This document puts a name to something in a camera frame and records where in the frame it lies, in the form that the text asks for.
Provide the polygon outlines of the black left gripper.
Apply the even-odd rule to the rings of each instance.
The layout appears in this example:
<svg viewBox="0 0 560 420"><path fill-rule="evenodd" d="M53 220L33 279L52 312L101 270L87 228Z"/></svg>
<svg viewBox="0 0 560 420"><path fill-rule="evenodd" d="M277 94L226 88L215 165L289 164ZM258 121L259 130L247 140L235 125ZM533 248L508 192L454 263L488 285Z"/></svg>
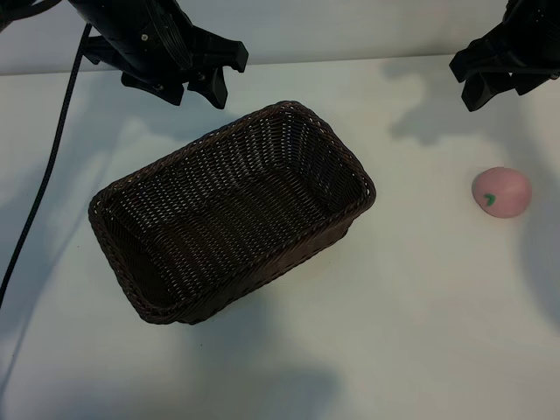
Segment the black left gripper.
<svg viewBox="0 0 560 420"><path fill-rule="evenodd" d="M176 1L72 1L71 5L114 49L101 61L121 69L121 83L180 105L181 84L224 109L223 67L242 73L249 53L241 41L194 25Z"/></svg>

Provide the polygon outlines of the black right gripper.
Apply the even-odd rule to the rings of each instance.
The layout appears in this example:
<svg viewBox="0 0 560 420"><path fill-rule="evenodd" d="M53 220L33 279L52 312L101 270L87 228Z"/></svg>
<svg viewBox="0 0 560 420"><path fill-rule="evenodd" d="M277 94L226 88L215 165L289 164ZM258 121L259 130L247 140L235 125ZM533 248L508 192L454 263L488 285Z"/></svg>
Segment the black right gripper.
<svg viewBox="0 0 560 420"><path fill-rule="evenodd" d="M494 73L515 74L518 95L538 88L559 73L559 1L508 2L502 21L457 52L450 69L465 81L461 98L470 112L497 95Z"/></svg>

